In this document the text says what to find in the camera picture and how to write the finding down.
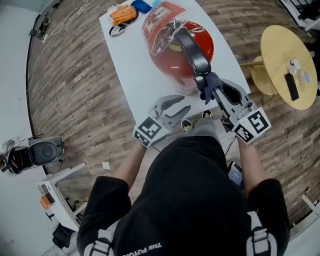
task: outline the round wooden table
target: round wooden table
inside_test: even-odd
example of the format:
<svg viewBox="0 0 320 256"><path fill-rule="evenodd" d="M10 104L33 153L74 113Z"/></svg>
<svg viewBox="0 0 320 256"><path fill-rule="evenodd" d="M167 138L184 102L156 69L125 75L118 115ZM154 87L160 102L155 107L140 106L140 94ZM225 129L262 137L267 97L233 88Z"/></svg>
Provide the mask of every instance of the round wooden table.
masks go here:
<svg viewBox="0 0 320 256"><path fill-rule="evenodd" d="M289 29L272 25L265 29L261 38L261 55L253 63L240 65L250 66L252 80L257 88L264 94L279 95L291 107L297 110L309 108L315 101L318 89L317 73L314 62L306 46ZM287 64L292 58L297 58L301 70L294 75L294 82L299 98L291 100L285 74L289 73ZM299 72L307 71L310 82L300 82Z"/></svg>

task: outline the black phone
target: black phone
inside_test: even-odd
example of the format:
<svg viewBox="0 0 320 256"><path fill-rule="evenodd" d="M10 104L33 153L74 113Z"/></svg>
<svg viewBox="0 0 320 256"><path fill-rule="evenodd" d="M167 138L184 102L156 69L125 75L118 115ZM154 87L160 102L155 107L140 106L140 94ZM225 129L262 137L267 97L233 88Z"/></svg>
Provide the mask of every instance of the black phone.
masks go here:
<svg viewBox="0 0 320 256"><path fill-rule="evenodd" d="M288 73L288 74L284 75L284 78L285 78L286 84L288 85L291 100L295 101L295 100L299 99L299 94L298 94L297 86L296 86L295 79L294 79L293 75Z"/></svg>
<svg viewBox="0 0 320 256"><path fill-rule="evenodd" d="M242 189L244 186L243 178L242 178L242 170L239 165L237 165L234 161L231 161L229 167L227 168L227 173L229 179L239 188Z"/></svg>

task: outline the white table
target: white table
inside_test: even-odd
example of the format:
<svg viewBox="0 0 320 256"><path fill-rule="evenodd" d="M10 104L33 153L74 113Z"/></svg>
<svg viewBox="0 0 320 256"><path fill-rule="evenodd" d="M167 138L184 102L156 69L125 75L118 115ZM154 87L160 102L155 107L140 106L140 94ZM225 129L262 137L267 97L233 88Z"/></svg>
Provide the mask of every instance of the white table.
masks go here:
<svg viewBox="0 0 320 256"><path fill-rule="evenodd" d="M151 5L153 0L145 2ZM205 11L194 0L173 0L172 2L194 10L190 21L200 24L210 33L214 43L212 71L217 73L221 79L237 83L249 93L249 86L234 54ZM131 3L132 0L128 0L122 5ZM172 84L172 80L158 70L150 58L141 31L148 14L139 13L138 19L128 25L123 34L111 37L109 35L110 13L112 11L100 17L102 31L133 117L139 123L144 120L147 110L159 97L179 93ZM186 105L191 105L191 110L186 117L218 106L216 100L205 105L204 101L200 100L199 94L196 93L186 96L167 113L174 114Z"/></svg>
<svg viewBox="0 0 320 256"><path fill-rule="evenodd" d="M82 204L76 211L72 211L69 205L67 204L64 196L61 194L58 187L56 187L56 183L65 178L66 176L79 171L83 167L86 166L86 163L82 163L72 169L67 168L63 171L56 173L40 182L38 182L38 187L44 185L50 195L55 200L54 203L50 206L50 210L53 212L56 219L61 223L62 226L69 228L74 231L79 230L79 223L76 221L76 215L80 213L86 206L87 203Z"/></svg>

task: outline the white backpack strap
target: white backpack strap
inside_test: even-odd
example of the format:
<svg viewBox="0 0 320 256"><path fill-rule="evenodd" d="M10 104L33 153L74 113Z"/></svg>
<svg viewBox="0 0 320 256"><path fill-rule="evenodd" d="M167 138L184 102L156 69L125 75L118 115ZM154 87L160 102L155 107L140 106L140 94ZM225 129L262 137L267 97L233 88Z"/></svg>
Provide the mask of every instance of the white backpack strap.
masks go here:
<svg viewBox="0 0 320 256"><path fill-rule="evenodd" d="M255 211L247 213L251 217L251 232L246 241L247 256L277 256L277 242L275 237L264 228Z"/></svg>
<svg viewBox="0 0 320 256"><path fill-rule="evenodd" d="M84 256L115 256L111 248L111 243L114 238L115 230L119 220L109 226L106 230L98 231L98 238L94 243L88 244L84 250Z"/></svg>

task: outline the cable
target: cable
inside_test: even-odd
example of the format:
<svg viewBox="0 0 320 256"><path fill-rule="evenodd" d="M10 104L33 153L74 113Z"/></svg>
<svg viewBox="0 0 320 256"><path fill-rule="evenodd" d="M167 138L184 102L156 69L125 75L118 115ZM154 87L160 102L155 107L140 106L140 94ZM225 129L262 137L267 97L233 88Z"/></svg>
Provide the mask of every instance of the cable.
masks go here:
<svg viewBox="0 0 320 256"><path fill-rule="evenodd" d="M21 144L21 142L24 142L25 140L27 140L27 138L25 138L25 139L21 140L21 141L19 142L19 144L18 144L18 145L16 145L16 147L19 147L19 146L20 146L20 144Z"/></svg>
<svg viewBox="0 0 320 256"><path fill-rule="evenodd" d="M55 11L56 11L56 8L53 8L52 13L49 13L49 14L48 14L48 15L50 15L50 19L52 19L52 15L54 15Z"/></svg>
<svg viewBox="0 0 320 256"><path fill-rule="evenodd" d="M51 37L51 36L54 36L54 35L58 34L58 33L60 32L60 30L63 28L64 24L68 21L67 25L66 25L65 28L64 28L64 30L67 30L67 29L69 28L69 26L71 25L71 23L72 23L72 21L73 21L72 19L74 18L74 16L75 16L76 14L78 14L78 16L79 16L79 15L80 15L85 9L87 9L87 7L90 5L90 3L88 2L89 0L83 0L83 1L84 1L85 4L84 4L83 6L81 6L81 7L79 8L79 10L78 10L71 18L67 18L67 19L61 24L58 32L55 33L55 30L53 30L53 31L51 32L51 34L48 34L48 35L47 35L47 37Z"/></svg>
<svg viewBox="0 0 320 256"><path fill-rule="evenodd" d="M62 164L64 163L64 161L62 159L60 159L59 162L61 162L59 169L57 170L57 173L60 171Z"/></svg>
<svg viewBox="0 0 320 256"><path fill-rule="evenodd" d="M232 144L235 142L236 138L237 138L237 136L234 136L233 140L230 142L229 146L226 148L226 151L225 151L225 153L224 153L224 156L226 156L226 155L228 154L228 152L229 152Z"/></svg>
<svg viewBox="0 0 320 256"><path fill-rule="evenodd" d="M154 146L152 146L152 148L158 151L159 153L161 152L159 149L155 148Z"/></svg>
<svg viewBox="0 0 320 256"><path fill-rule="evenodd" d="M41 44L41 47L40 47L40 49L39 49L39 53L41 52L41 49L42 49L42 46L44 45L44 41L45 41L46 37L48 38L48 37L51 37L51 36L54 36L54 35L58 34L58 33L60 32L60 30L63 28L63 26L64 26L64 24L66 23L66 21L68 21L68 24L65 26L64 30L67 30L67 29L69 28L69 26L71 25L71 23L73 22L72 19L74 18L74 16L75 16L76 14L78 14L78 16L79 16L85 9L87 9L87 7L90 5L90 2L88 2L89 0L83 0L83 1L84 1L85 4L84 4L83 6L81 6L81 7L79 8L79 10L78 10L71 18L67 18L67 19L61 24L58 32L55 33L55 30L53 30L50 34L47 34L47 35L44 36L44 39L43 39L42 44ZM25 91L26 93L29 91L29 89L30 89L30 87L31 87L32 81L33 81L33 79L34 79L35 71L36 71L36 69L37 69L37 67L38 67L38 60L39 60L39 59L40 59L40 57L38 57L37 60L36 60L36 62L35 62L34 70L33 70L33 73L32 73L32 77L31 77L31 80L30 80L28 89Z"/></svg>
<svg viewBox="0 0 320 256"><path fill-rule="evenodd" d="M5 153L8 152L10 144L12 144L12 146L14 146L19 140L20 140L20 137L18 137L18 136L13 137L13 138L10 138L10 139L6 142L6 145L4 145L4 146L2 147L2 149L5 151Z"/></svg>

